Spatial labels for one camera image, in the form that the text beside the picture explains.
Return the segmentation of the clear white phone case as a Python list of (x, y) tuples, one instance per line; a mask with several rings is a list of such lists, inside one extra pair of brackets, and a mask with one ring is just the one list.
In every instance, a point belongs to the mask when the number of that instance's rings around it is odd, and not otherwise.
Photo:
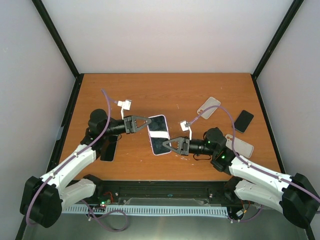
[(197, 114), (205, 120), (208, 120), (210, 116), (216, 111), (217, 106), (220, 106), (221, 102), (214, 97), (209, 97), (204, 104), (202, 104), (198, 110)]

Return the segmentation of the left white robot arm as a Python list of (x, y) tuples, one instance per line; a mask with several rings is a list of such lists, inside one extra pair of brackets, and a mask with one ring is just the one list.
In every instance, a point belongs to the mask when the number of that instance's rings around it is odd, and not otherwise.
[(95, 202), (101, 200), (104, 188), (99, 185), (99, 178), (89, 174), (77, 183), (70, 184), (71, 181), (97, 159), (107, 158), (110, 136), (137, 133), (151, 122), (148, 117), (136, 115), (115, 120), (103, 109), (95, 109), (75, 151), (51, 171), (26, 181), (19, 208), (26, 222), (49, 228), (75, 203), (86, 198)]

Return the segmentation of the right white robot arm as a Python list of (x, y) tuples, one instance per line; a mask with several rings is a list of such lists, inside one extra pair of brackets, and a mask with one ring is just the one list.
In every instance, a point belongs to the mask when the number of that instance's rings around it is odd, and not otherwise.
[(210, 128), (203, 139), (181, 136), (170, 139), (166, 133), (162, 145), (182, 156), (207, 155), (219, 171), (230, 175), (230, 194), (282, 213), (295, 226), (307, 229), (320, 212), (320, 196), (307, 177), (276, 172), (258, 165), (226, 146), (219, 128)]

